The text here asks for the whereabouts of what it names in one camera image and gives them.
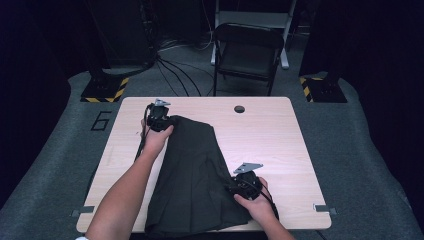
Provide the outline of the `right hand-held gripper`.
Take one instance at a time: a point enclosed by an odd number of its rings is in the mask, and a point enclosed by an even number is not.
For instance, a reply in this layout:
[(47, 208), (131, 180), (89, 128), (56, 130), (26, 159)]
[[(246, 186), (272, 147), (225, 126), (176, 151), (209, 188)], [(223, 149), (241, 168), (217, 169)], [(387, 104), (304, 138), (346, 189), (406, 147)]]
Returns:
[(227, 190), (232, 194), (238, 194), (247, 200), (255, 200), (262, 190), (262, 183), (255, 170), (262, 167), (258, 163), (243, 163), (237, 167), (231, 177)]

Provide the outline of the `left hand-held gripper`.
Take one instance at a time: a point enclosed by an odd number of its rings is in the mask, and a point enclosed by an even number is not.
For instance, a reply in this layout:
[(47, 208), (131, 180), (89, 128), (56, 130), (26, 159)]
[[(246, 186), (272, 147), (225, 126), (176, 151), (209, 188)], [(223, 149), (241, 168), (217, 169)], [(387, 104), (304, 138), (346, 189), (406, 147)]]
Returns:
[(169, 102), (156, 99), (147, 106), (147, 118), (145, 122), (151, 130), (161, 132), (172, 125), (171, 117), (168, 115), (169, 105)]

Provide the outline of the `black pleated skirt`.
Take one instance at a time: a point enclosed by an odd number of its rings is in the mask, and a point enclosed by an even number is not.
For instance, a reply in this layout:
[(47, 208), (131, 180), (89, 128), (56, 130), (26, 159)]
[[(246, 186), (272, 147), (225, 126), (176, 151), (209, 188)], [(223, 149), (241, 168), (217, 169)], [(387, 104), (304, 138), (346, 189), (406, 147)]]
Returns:
[(244, 225), (249, 212), (226, 189), (231, 175), (214, 128), (173, 116), (174, 130), (152, 194), (145, 233), (177, 238)]

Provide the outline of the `person's left hand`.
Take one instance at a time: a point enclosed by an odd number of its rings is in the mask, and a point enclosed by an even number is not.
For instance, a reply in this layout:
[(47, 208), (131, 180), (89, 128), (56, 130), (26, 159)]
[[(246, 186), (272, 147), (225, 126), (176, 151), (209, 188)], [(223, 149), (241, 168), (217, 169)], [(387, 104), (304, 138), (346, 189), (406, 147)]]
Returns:
[(156, 159), (159, 153), (164, 148), (166, 140), (172, 134), (174, 126), (170, 125), (166, 130), (156, 132), (151, 131), (146, 125), (145, 121), (141, 121), (142, 126), (145, 128), (145, 142), (141, 156), (144, 158)]

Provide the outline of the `person's right hand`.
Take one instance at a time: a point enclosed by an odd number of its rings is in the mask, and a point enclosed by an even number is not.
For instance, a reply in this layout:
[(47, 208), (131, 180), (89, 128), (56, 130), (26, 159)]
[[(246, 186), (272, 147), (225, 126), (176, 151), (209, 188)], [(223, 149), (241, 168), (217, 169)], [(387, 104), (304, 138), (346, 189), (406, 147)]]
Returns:
[(270, 218), (277, 219), (277, 217), (273, 210), (273, 201), (268, 191), (268, 183), (262, 177), (260, 177), (259, 180), (262, 183), (262, 190), (261, 194), (255, 200), (247, 200), (238, 194), (234, 195), (234, 199), (241, 206), (246, 208), (251, 217), (261, 226), (264, 220)]

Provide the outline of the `black stand base striped edge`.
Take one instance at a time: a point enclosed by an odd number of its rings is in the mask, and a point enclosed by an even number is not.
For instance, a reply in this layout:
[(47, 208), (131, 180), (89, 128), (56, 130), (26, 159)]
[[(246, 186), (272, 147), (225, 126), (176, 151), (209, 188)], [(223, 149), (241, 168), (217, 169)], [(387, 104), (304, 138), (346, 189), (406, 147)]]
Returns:
[(338, 84), (329, 84), (323, 78), (301, 77), (300, 83), (308, 102), (346, 103), (347, 99)]
[(83, 90), (80, 101), (90, 103), (118, 102), (124, 93), (129, 79), (111, 79), (103, 83), (91, 79)]

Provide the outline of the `grey tape piece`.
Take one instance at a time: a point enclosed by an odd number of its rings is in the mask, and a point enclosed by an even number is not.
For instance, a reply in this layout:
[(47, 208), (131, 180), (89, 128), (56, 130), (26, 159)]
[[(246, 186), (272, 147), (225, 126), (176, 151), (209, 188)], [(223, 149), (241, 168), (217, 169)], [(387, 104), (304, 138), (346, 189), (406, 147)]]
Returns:
[(92, 213), (94, 211), (94, 206), (82, 206), (78, 209), (72, 210), (71, 217), (79, 217), (83, 213)]
[(328, 213), (329, 215), (337, 215), (338, 214), (336, 208), (329, 207), (329, 206), (323, 205), (323, 204), (313, 204), (313, 209), (316, 212), (325, 212), (325, 213)]

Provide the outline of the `black equipment cabinet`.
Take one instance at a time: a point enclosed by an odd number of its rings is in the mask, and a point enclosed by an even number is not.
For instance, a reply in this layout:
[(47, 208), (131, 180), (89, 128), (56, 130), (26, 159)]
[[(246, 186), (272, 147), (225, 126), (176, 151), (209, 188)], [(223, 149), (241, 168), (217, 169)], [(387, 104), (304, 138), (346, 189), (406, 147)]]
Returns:
[(148, 69), (154, 64), (142, 0), (87, 0), (87, 5), (110, 66)]

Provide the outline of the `black folding chair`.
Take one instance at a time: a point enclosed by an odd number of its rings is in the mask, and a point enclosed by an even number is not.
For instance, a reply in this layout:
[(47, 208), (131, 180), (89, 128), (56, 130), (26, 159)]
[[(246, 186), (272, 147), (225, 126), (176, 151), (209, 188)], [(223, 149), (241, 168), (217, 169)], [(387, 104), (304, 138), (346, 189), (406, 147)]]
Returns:
[(267, 95), (271, 95), (285, 46), (279, 32), (261, 26), (223, 23), (215, 28), (213, 40), (213, 95), (217, 92), (219, 74), (266, 82)]

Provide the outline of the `dark curtain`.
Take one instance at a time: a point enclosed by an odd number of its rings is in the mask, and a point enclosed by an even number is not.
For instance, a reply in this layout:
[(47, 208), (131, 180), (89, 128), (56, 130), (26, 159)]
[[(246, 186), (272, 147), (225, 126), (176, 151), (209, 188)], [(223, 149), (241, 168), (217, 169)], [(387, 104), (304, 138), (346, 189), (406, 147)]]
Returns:
[(321, 0), (300, 73), (337, 71), (424, 221), (424, 0)]
[(83, 70), (69, 0), (0, 0), (0, 207), (64, 111), (68, 79)]

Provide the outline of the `white metal stand frame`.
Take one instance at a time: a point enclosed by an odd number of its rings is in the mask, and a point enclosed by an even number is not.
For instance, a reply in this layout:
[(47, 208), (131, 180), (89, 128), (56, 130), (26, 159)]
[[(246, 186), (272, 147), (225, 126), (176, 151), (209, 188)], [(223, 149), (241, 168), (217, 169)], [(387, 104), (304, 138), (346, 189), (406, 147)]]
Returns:
[(215, 0), (215, 26), (222, 23), (241, 23), (283, 30), (283, 39), (287, 40), (297, 0), (288, 0), (289, 10), (283, 13), (224, 11), (220, 9), (220, 1)]

